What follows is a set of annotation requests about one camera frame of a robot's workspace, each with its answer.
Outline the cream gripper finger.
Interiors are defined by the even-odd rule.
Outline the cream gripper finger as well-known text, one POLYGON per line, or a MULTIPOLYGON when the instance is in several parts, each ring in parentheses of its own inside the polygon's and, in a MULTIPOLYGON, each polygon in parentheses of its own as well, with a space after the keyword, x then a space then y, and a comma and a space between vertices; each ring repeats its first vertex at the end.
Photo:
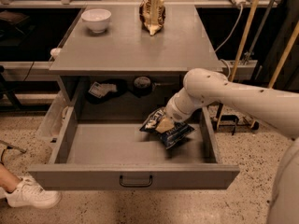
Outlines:
POLYGON ((175 127, 173 121, 169 119, 168 117, 162 117, 162 119, 159 121, 156 131, 158 133, 165 133, 175 127))

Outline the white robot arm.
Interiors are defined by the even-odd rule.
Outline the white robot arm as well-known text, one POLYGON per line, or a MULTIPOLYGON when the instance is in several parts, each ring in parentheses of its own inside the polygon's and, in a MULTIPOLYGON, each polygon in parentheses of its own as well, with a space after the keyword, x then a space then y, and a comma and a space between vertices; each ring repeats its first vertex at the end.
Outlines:
POLYGON ((278 165, 266 224, 299 224, 299 94, 234 83, 221 73, 190 70, 183 88, 168 101, 164 113, 174 122, 198 108, 219 102, 290 138, 278 165))

